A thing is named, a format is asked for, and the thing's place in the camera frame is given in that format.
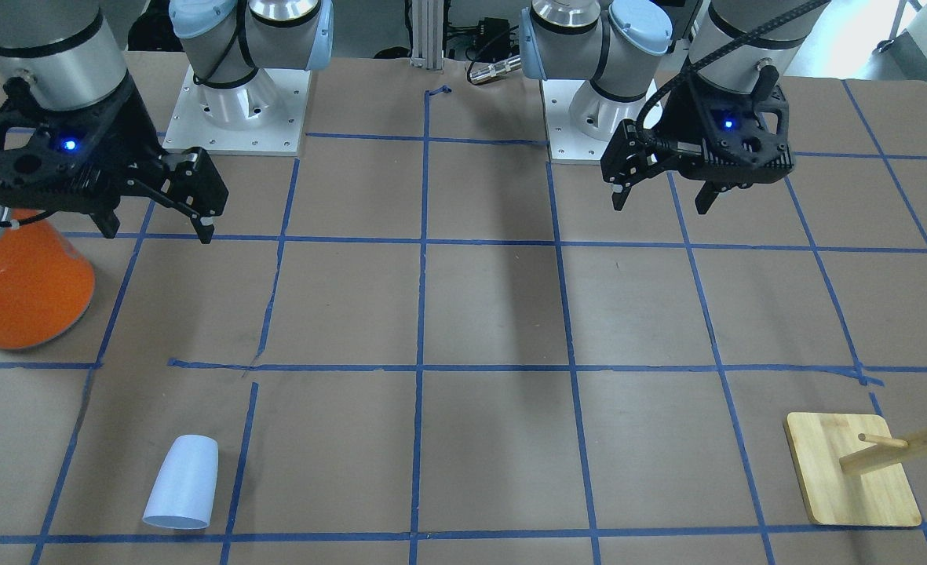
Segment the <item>wooden dowel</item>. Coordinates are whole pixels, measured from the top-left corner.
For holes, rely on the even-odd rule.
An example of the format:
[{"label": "wooden dowel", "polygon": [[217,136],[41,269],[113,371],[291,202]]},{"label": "wooden dowel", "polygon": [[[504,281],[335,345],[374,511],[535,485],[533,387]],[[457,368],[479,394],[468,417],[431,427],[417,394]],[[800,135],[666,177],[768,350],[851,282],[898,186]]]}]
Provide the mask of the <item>wooden dowel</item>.
[{"label": "wooden dowel", "polygon": [[901,450],[905,450],[906,447],[909,447],[909,443],[905,439],[895,439],[895,437],[885,437],[885,436],[873,436],[870,433],[858,433],[857,439],[860,439],[861,441],[867,441],[868,443],[876,443],[879,446],[898,447]]},{"label": "wooden dowel", "polygon": [[866,450],[856,451],[847,457],[840,457],[840,468],[843,468],[843,472],[847,475],[864,475],[865,472],[872,472],[875,469],[901,464],[909,459],[927,455],[927,429],[907,434],[902,439],[909,443],[909,447],[900,448],[877,444]]}]

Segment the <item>black band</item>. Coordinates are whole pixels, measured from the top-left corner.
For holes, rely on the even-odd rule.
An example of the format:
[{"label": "black band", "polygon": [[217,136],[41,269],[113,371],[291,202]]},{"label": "black band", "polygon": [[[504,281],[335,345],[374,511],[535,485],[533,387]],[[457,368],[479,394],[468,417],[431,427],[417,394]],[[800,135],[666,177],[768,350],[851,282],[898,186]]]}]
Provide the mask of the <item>black band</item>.
[{"label": "black band", "polygon": [[582,27],[564,27],[563,25],[557,25],[554,22],[546,21],[546,19],[543,19],[542,15],[537,14],[535,11],[529,10],[529,14],[532,15],[532,19],[534,19],[537,25],[550,32],[560,33],[560,35],[582,35],[582,33],[589,33],[593,29],[596,29],[596,25],[599,23],[599,18],[596,18],[596,20],[589,23],[589,25],[582,25]]},{"label": "black band", "polygon": [[104,15],[100,14],[100,10],[97,10],[97,17],[93,18],[93,22],[90,22],[90,25],[87,25],[82,29],[82,31],[75,33],[62,39],[61,42],[54,42],[47,44],[47,46],[39,47],[0,47],[0,57],[7,58],[19,58],[19,60],[33,60],[33,58],[47,57],[48,55],[54,55],[58,53],[64,53],[69,49],[82,46],[83,43],[89,42],[90,39],[93,39],[94,35],[97,35],[97,32],[104,26]]},{"label": "black band", "polygon": [[315,16],[317,12],[320,11],[320,4],[323,4],[323,3],[317,2],[316,6],[313,6],[312,8],[310,8],[310,10],[306,12],[306,14],[303,14],[299,16],[298,18],[291,19],[291,20],[284,20],[284,21],[269,20],[265,18],[265,16],[259,16],[253,12],[250,12],[250,15],[254,16],[255,20],[262,22],[264,25],[270,25],[272,27],[295,27],[297,25],[302,25],[312,20],[313,16]]},{"label": "black band", "polygon": [[247,76],[242,76],[242,78],[237,78],[236,80],[231,80],[230,82],[211,82],[211,80],[202,80],[201,82],[195,82],[195,83],[196,85],[200,83],[200,85],[208,86],[210,87],[210,89],[219,89],[219,90],[234,89],[237,86],[244,86],[248,82],[251,82],[251,80],[254,79],[254,76],[257,75],[258,71],[260,71],[260,69],[255,68],[251,72],[249,72]]},{"label": "black band", "polygon": [[236,32],[240,42],[240,55],[247,67],[256,68],[254,58],[250,56],[250,47],[247,46],[247,0],[236,3]]},{"label": "black band", "polygon": [[[722,18],[721,15],[717,13],[717,11],[714,11],[713,4],[710,8],[707,8],[707,15],[710,15],[711,23],[713,23],[714,26],[718,29],[721,29],[721,31],[724,32],[724,34],[728,37],[732,37],[732,39],[739,39],[739,37],[746,35],[745,31],[731,25],[727,20],[725,20],[725,18]],[[801,39],[792,39],[789,40],[789,42],[778,42],[778,40],[775,39],[764,39],[762,37],[757,37],[756,39],[751,39],[746,44],[748,46],[753,46],[760,49],[784,51],[786,49],[800,46],[801,43],[805,42],[805,37],[801,37]]]},{"label": "black band", "polygon": [[596,65],[596,72],[593,73],[591,80],[595,82],[603,76],[603,71],[606,71],[606,63],[610,60],[610,12],[609,10],[603,10],[603,14],[600,15],[600,19],[606,18],[606,22],[603,22],[603,48],[599,53],[599,64]]},{"label": "black band", "polygon": [[606,92],[606,90],[603,90],[602,86],[599,86],[596,84],[595,78],[589,81],[589,86],[592,86],[592,90],[596,90],[596,94],[599,94],[599,96],[603,97],[604,99],[613,100],[613,101],[621,101],[621,103],[629,103],[629,101],[641,100],[643,99],[643,97],[645,97],[645,94],[646,94],[646,93],[640,93],[638,94],[638,96],[635,96],[635,97],[617,96],[617,94],[608,93]]}]

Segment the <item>blue grid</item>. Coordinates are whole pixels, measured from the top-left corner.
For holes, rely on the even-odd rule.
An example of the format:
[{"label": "blue grid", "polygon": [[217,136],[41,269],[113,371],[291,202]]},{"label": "blue grid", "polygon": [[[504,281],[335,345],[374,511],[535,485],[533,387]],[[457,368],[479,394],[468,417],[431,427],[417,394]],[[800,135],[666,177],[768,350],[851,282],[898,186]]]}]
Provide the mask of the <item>blue grid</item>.
[{"label": "blue grid", "polygon": [[[87,398],[89,390],[93,385],[93,377],[97,368],[100,368],[104,353],[107,351],[111,332],[114,329],[119,311],[121,311],[122,301],[125,297],[127,286],[132,278],[134,265],[136,265],[137,255],[141,250],[141,244],[146,239],[196,239],[194,235],[172,235],[172,233],[148,233],[148,223],[150,223],[154,204],[150,204],[144,216],[143,226],[138,233],[121,233],[121,239],[134,239],[134,250],[132,258],[127,265],[125,276],[122,279],[122,285],[119,287],[118,297],[115,300],[114,310],[108,319],[108,326],[104,332],[104,339],[101,341],[100,350],[97,352],[97,360],[93,363],[37,363],[37,362],[0,362],[0,369],[10,368],[32,368],[32,369],[76,369],[86,370],[86,382],[83,385],[82,409],[77,417],[75,427],[73,427],[71,439],[69,439],[68,449],[66,450],[64,463],[61,465],[57,482],[53,490],[51,501],[48,505],[46,517],[42,523],[41,532],[36,536],[0,536],[0,544],[33,544],[34,554],[31,559],[31,565],[39,562],[41,552],[46,544],[93,544],[93,543],[216,543],[222,544],[222,553],[220,563],[225,565],[229,559],[231,544],[234,543],[252,543],[252,542],[283,542],[283,541],[403,541],[410,543],[410,565],[417,562],[417,543],[420,539],[439,540],[439,539],[518,539],[518,538],[589,538],[593,547],[593,562],[596,565],[602,563],[599,551],[599,539],[610,537],[660,537],[660,536],[707,536],[707,535],[760,535],[764,541],[765,553],[769,563],[774,563],[774,553],[772,553],[771,540],[769,535],[779,533],[811,533],[811,532],[836,532],[836,530],[885,530],[885,528],[872,527],[822,527],[808,525],[807,523],[796,523],[796,525],[768,525],[762,517],[760,497],[758,497],[757,486],[753,472],[751,472],[749,458],[746,454],[746,444],[743,439],[742,426],[739,424],[739,418],[735,411],[735,401],[732,399],[732,390],[728,383],[728,372],[732,371],[815,371],[833,373],[848,378],[858,379],[865,385],[884,386],[883,381],[877,378],[869,377],[864,374],[865,371],[872,373],[906,373],[906,372],[923,372],[927,373],[927,367],[914,366],[863,366],[858,360],[857,353],[847,329],[844,320],[843,311],[840,307],[836,293],[833,291],[829,275],[823,264],[820,251],[836,251],[836,253],[927,253],[927,234],[923,228],[922,222],[914,211],[911,201],[902,189],[900,179],[893,171],[890,161],[893,160],[927,160],[927,156],[922,155],[888,155],[884,153],[876,136],[872,132],[867,119],[865,119],[861,108],[857,104],[854,94],[851,92],[847,83],[844,87],[850,97],[851,103],[862,119],[865,129],[869,133],[872,141],[875,143],[878,154],[839,154],[839,153],[799,153],[804,156],[815,157],[845,157],[861,159],[881,159],[893,179],[893,182],[900,191],[905,205],[918,226],[920,233],[925,239],[926,248],[895,248],[895,247],[819,247],[816,246],[812,238],[811,229],[805,222],[804,214],[801,212],[801,205],[797,200],[797,194],[794,193],[790,180],[787,181],[787,189],[796,206],[797,214],[801,218],[801,224],[808,236],[808,246],[740,246],[739,244],[710,244],[710,243],[692,243],[689,239],[682,209],[676,197],[675,181],[671,175],[668,176],[670,190],[673,194],[673,202],[680,222],[680,228],[683,235],[682,242],[618,242],[618,241],[564,241],[560,237],[559,221],[557,221],[557,201],[554,197],[553,190],[553,169],[550,164],[548,168],[549,197],[550,209],[552,209],[553,219],[553,241],[552,240],[532,240],[532,241],[513,241],[513,240],[485,240],[485,239],[427,239],[427,196],[428,196],[428,164],[429,164],[429,147],[431,143],[461,143],[461,144],[546,144],[542,140],[474,140],[474,139],[457,139],[457,138],[435,138],[429,135],[430,126],[430,108],[429,100],[431,96],[438,93],[449,93],[448,86],[441,89],[426,92],[425,102],[425,129],[424,136],[372,136],[372,135],[347,135],[347,133],[306,133],[309,137],[320,138],[345,138],[345,139],[376,139],[376,140],[405,140],[405,142],[423,143],[423,178],[422,178],[422,231],[420,239],[370,239],[370,237],[317,237],[317,236],[291,236],[286,234],[288,217],[292,202],[294,202],[295,184],[297,183],[299,161],[294,162],[294,171],[290,182],[290,193],[288,193],[285,215],[283,218],[283,227],[277,237],[259,236],[259,235],[217,235],[217,239],[235,240],[235,241],[269,241],[275,240],[278,243],[276,277],[272,285],[272,297],[270,297],[265,309],[265,324],[262,327],[261,339],[258,346],[258,356],[265,350],[268,332],[270,329],[270,319],[272,319],[272,307],[274,296],[277,291],[278,275],[281,265],[283,265],[284,244],[288,241],[327,241],[327,242],[383,242],[383,243],[405,243],[420,244],[420,262],[421,271],[419,279],[419,310],[418,310],[418,354],[415,365],[255,365],[253,362],[249,365],[227,365],[215,363],[187,362],[177,359],[171,359],[169,365],[188,368],[188,369],[234,369],[239,371],[374,371],[376,369],[385,369],[392,371],[415,371],[416,373],[416,402],[415,402],[415,439],[413,449],[412,465],[412,501],[411,501],[411,529],[410,532],[388,533],[388,532],[355,532],[355,533],[256,533],[256,534],[234,534],[233,526],[238,510],[240,493],[243,483],[244,468],[246,465],[246,454],[250,443],[250,437],[253,428],[254,414],[257,400],[257,383],[252,383],[250,400],[247,411],[247,418],[244,425],[243,440],[241,444],[240,457],[237,462],[237,473],[234,482],[233,493],[230,503],[229,516],[227,518],[226,532],[223,534],[198,534],[198,535],[52,535],[49,530],[51,521],[54,517],[55,510],[61,491],[64,489],[65,478],[68,475],[69,465],[77,443],[77,437],[84,414],[86,413]],[[97,237],[94,233],[86,232],[68,232],[67,236],[71,237]],[[434,246],[554,246],[557,254],[557,271],[560,278],[561,307],[564,313],[564,329],[566,330],[566,339],[568,345],[568,365],[429,365],[424,363],[424,301],[425,301],[425,260],[426,250],[429,244]],[[580,246],[610,246],[610,247],[666,247],[681,248],[686,251],[687,257],[692,267],[694,283],[701,308],[703,309],[704,321],[707,326],[708,336],[710,336],[711,350],[714,354],[715,365],[686,365],[686,366],[597,366],[597,365],[578,365],[575,361],[575,348],[573,337],[571,336],[571,316],[568,311],[567,282],[564,278],[564,247]],[[817,264],[821,269],[825,285],[830,292],[830,299],[834,303],[844,334],[850,347],[852,365],[851,366],[816,366],[816,365],[725,365],[721,361],[717,339],[714,336],[713,323],[708,311],[706,297],[703,290],[699,270],[697,269],[694,258],[694,250],[789,250],[804,251],[805,253],[814,253],[817,258]],[[566,530],[450,530],[450,532],[420,532],[418,529],[418,511],[420,508],[420,465],[421,465],[421,419],[422,419],[422,391],[423,391],[423,373],[425,371],[568,371],[571,375],[571,392],[573,392],[573,401],[575,404],[575,425],[577,425],[579,457],[582,464],[582,478],[586,492],[586,511],[589,515],[588,529],[566,529]],[[742,458],[743,469],[746,471],[746,479],[750,486],[750,496],[753,498],[754,511],[757,514],[757,526],[728,526],[728,527],[697,527],[697,528],[631,528],[631,529],[600,529],[596,524],[595,511],[593,511],[593,494],[591,476],[589,476],[588,454],[586,454],[586,441],[584,426],[582,426],[581,402],[579,402],[578,393],[578,373],[592,371],[621,371],[621,372],[652,372],[652,371],[691,371],[691,372],[717,372],[722,383],[725,402],[728,405],[732,426],[735,429],[737,446],[739,446],[739,455]],[[875,406],[877,414],[881,414],[874,392],[869,391],[870,399]],[[919,528],[925,535],[927,542],[927,522]]]}]

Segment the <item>wooden base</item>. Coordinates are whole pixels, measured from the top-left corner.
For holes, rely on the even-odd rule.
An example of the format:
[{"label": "wooden base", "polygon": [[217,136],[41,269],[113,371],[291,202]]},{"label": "wooden base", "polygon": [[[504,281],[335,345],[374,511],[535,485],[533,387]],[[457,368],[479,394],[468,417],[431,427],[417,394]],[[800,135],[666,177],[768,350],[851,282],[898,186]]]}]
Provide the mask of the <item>wooden base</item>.
[{"label": "wooden base", "polygon": [[824,526],[920,525],[920,511],[900,464],[861,476],[844,475],[840,457],[864,450],[858,433],[892,437],[874,414],[792,412],[785,421],[794,471],[813,523]]}]

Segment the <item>wooden stand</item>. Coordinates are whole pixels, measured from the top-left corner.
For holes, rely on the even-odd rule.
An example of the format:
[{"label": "wooden stand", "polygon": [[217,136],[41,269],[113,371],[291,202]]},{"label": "wooden stand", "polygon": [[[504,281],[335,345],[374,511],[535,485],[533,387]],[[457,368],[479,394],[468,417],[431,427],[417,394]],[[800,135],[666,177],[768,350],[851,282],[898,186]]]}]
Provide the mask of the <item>wooden stand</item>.
[{"label": "wooden stand", "polygon": [[881,416],[812,412],[788,414],[785,429],[813,523],[920,525],[901,462],[927,454],[927,429],[894,439]]}]

